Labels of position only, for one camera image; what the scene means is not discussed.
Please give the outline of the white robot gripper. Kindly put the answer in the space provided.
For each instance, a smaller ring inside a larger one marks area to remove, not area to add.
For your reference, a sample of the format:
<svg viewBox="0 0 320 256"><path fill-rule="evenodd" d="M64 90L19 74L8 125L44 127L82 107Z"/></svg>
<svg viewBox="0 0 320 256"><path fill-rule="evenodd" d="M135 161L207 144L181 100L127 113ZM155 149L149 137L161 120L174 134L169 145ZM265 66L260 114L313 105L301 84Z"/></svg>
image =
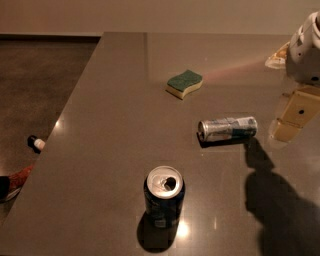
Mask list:
<svg viewBox="0 0 320 256"><path fill-rule="evenodd" d="M310 14L291 37L286 59L287 75L300 84L272 124L271 136L292 141L320 113L320 12Z"/></svg>

